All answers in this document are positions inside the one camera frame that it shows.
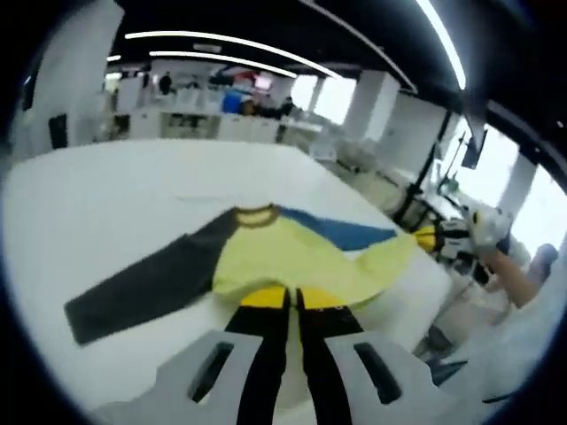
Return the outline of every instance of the table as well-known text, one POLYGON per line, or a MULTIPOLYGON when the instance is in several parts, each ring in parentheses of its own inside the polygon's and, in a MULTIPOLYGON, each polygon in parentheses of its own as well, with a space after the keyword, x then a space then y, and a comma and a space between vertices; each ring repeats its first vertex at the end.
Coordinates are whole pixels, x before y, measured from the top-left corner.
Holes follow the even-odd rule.
MULTIPOLYGON (((204 297, 79 348, 63 305, 101 279, 251 199, 395 228, 309 156, 263 143, 156 140, 69 148, 15 166, 4 190, 4 252, 15 307, 48 370, 87 409, 149 389, 160 364, 208 329, 223 329, 236 310, 204 297)), ((416 248, 400 280, 357 315, 366 329, 414 350, 449 288, 445 271, 416 248)), ((315 423, 297 328, 292 316, 278 409, 302 403, 290 413, 293 423, 315 423), (302 414, 305 422, 298 421, 302 414)), ((290 414, 276 423, 288 423, 290 414)))

